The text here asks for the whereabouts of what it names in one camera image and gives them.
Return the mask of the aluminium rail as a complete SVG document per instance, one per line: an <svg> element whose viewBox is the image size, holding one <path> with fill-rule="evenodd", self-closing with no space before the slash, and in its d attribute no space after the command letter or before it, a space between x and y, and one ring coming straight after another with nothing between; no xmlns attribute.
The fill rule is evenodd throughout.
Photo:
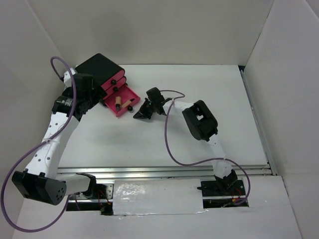
<svg viewBox="0 0 319 239"><path fill-rule="evenodd" d="M257 127L257 131L258 131L258 134L259 134L259 138L261 140L261 144L262 144L262 148L263 148L266 160L267 160L267 162L269 164L269 167L270 167L270 169L272 171L272 175L278 176L278 170L277 170L276 164L274 162L273 155L272 155L272 153L270 151L268 142L266 140L266 136L264 134L264 130L262 128L261 121L260 121L260 119L258 117L258 114L257 114L257 111L256 111L256 107L255 107L255 104L253 102L252 94L251 94L251 92L249 90L249 86L248 86L248 83L247 83L247 80L246 80L246 77L245 77L245 74L244 74L245 66L238 66L238 68L239 68L239 72L240 72L240 75L241 75L241 78L242 78L242 81L243 81L243 84L244 84L244 87L245 87L245 91L246 91L246 94L247 94L247 97L248 97L248 100L249 100L249 104L250 104L250 107L251 107L251 111L252 111L252 114L253 114L253 117L254 117L254 121L255 121L255 124L256 124L256 127Z"/></svg>
<svg viewBox="0 0 319 239"><path fill-rule="evenodd" d="M211 166L195 167L96 167L96 168L71 168L60 167L59 174L86 173L96 177L101 182L115 180L156 180L156 179L186 179L186 178L213 178Z"/></svg>

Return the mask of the foundation bottle with silver pump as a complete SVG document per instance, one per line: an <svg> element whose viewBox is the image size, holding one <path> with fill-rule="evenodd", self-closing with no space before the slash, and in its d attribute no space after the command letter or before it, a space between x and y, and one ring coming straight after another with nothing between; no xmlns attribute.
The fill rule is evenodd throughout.
<svg viewBox="0 0 319 239"><path fill-rule="evenodd" d="M122 105L122 98L120 96L115 97L115 108L116 111L119 112Z"/></svg>

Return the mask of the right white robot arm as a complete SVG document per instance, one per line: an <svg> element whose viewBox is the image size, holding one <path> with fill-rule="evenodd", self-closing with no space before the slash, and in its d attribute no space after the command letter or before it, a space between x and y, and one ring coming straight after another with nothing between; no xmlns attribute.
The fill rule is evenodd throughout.
<svg viewBox="0 0 319 239"><path fill-rule="evenodd" d="M225 158L224 151L218 138L218 122L212 114L206 103L198 100L194 103L180 102L179 99L185 97L185 94L172 90L179 96L174 98L165 98L161 93L163 91L154 87L147 91L147 98L133 118L138 120L150 120L154 113L165 116L164 122L164 141L166 150L170 158L180 166L196 166L206 162L212 162L214 178L217 184L217 190L222 195L228 195L234 189L234 184L238 177L230 164L230 160ZM194 163L181 163L174 158L168 144L168 119L169 116L182 118L186 124L191 136L198 141L205 141L212 151L213 157Z"/></svg>

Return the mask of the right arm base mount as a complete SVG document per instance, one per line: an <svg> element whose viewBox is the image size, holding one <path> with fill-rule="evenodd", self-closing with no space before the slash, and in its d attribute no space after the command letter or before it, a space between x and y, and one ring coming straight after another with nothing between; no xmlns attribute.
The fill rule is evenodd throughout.
<svg viewBox="0 0 319 239"><path fill-rule="evenodd" d="M197 189L202 193L205 209L248 206L248 202L237 202L246 197L243 180L238 180L234 186L226 191L221 191L217 187L216 181L201 181L200 183L201 185Z"/></svg>

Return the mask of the black drawer organizer box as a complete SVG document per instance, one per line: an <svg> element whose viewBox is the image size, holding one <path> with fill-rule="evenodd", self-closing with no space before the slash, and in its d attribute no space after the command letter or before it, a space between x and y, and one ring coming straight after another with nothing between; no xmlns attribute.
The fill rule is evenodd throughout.
<svg viewBox="0 0 319 239"><path fill-rule="evenodd" d="M101 53L98 53L76 66L75 70L77 73L92 75L98 85L101 86L106 77L112 77L124 69Z"/></svg>

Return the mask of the aluminium front rail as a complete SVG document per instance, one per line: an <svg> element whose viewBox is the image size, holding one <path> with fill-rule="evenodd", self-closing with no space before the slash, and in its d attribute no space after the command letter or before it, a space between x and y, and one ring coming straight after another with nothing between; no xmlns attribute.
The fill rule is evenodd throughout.
<svg viewBox="0 0 319 239"><path fill-rule="evenodd" d="M186 178L213 178L211 166L195 167L96 167L96 168L71 168L60 167L59 174L86 173L96 177L101 182L115 180L156 180L156 179L186 179Z"/></svg>

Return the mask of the foundation bottle with black cap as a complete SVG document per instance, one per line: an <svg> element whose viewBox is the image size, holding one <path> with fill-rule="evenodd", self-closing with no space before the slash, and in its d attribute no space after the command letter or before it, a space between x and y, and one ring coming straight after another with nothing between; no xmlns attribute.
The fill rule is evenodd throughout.
<svg viewBox="0 0 319 239"><path fill-rule="evenodd" d="M121 108L124 109L126 107L128 107L135 99L130 99L130 100L127 100L126 102L124 102L122 105L121 105Z"/></svg>

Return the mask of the right side aluminium rail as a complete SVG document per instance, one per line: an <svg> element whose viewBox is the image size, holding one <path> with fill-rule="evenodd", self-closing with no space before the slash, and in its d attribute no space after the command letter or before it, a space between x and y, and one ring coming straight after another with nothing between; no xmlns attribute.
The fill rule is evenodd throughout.
<svg viewBox="0 0 319 239"><path fill-rule="evenodd" d="M247 80L246 80L246 77L245 77L245 74L244 74L245 66L238 66L238 68L239 68L239 72L240 72L240 75L241 75L241 78L242 78L242 81L243 81L243 84L244 84L244 87L245 87L245 91L246 91L246 94L247 94L247 97L248 97L248 100L249 100L249 104L250 104L250 107L251 107L251 111L252 111L252 114L253 114L253 117L254 117L254 121L255 121L255 124L256 124L256 127L257 127L257 131L258 131L258 134L259 134L259 138L261 140L261 144L262 144L262 148L263 148L266 160L267 160L267 162L269 164L269 167L270 167L270 169L272 171L272 175L278 176L278 170L277 170L276 164L274 162L273 155L272 155L272 153L270 151L268 142L266 140L266 136L264 134L264 130L262 128L261 121L260 121L260 119L258 117L258 114L257 114L257 111L256 111L256 107L255 107L255 104L253 102L252 94L251 94L251 92L249 90L249 86L248 86L248 83L247 83Z"/></svg>

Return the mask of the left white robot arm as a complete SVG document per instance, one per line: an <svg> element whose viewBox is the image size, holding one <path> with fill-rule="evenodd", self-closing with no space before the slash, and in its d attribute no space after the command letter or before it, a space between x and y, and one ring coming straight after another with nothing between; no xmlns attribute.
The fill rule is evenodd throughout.
<svg viewBox="0 0 319 239"><path fill-rule="evenodd" d="M87 173L62 176L57 173L60 159L81 118L103 97L104 91L92 75L76 73L52 107L49 127L32 160L11 178L23 197L58 205L65 196L82 194L91 199L97 195L96 178Z"/></svg>

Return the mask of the white taped cover plate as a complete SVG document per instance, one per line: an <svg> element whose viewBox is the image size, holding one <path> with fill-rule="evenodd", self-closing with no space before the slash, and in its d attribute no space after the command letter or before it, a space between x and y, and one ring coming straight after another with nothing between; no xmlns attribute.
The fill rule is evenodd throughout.
<svg viewBox="0 0 319 239"><path fill-rule="evenodd" d="M123 216L182 215L204 212L198 179L117 180L113 213Z"/></svg>

